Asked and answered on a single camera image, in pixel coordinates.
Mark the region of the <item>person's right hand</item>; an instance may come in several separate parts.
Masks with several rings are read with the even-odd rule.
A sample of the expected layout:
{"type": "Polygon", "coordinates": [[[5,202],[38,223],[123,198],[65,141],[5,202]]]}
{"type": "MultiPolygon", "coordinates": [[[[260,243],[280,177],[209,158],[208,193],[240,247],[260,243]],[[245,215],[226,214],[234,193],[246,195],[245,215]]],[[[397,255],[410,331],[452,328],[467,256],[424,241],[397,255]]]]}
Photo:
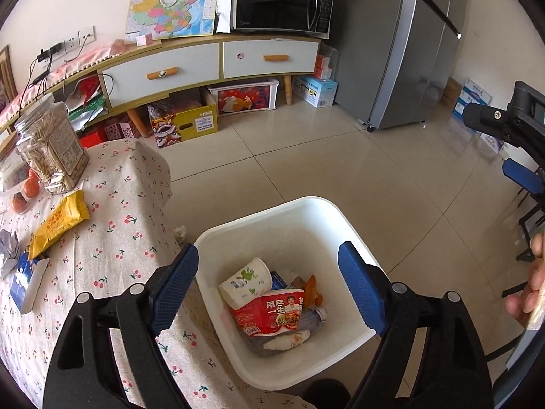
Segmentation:
{"type": "Polygon", "coordinates": [[[505,299],[506,312],[521,326],[526,327],[531,313],[538,303],[538,295],[544,282],[544,234],[536,234],[530,244],[535,256],[528,272],[528,284],[520,296],[509,296],[505,299]]]}

